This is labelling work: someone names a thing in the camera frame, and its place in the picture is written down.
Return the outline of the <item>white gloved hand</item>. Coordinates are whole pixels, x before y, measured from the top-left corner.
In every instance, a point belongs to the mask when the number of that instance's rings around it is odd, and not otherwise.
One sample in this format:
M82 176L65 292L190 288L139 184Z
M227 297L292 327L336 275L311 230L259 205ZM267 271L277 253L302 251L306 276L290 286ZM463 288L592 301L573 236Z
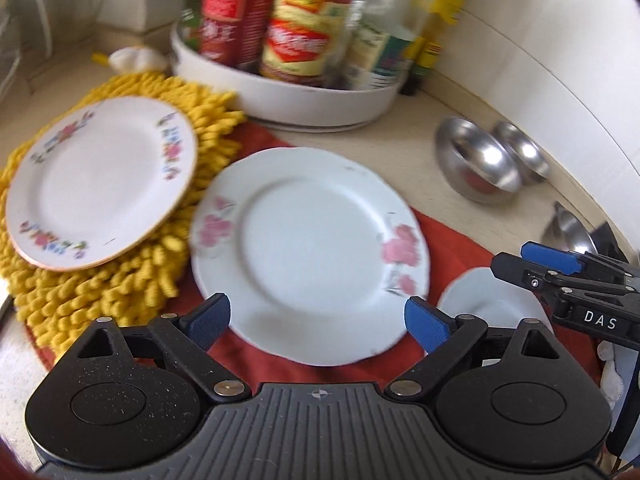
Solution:
M603 362L600 390L612 410L624 393L624 382L617 373L614 346L609 341L601 341L597 348L598 358Z

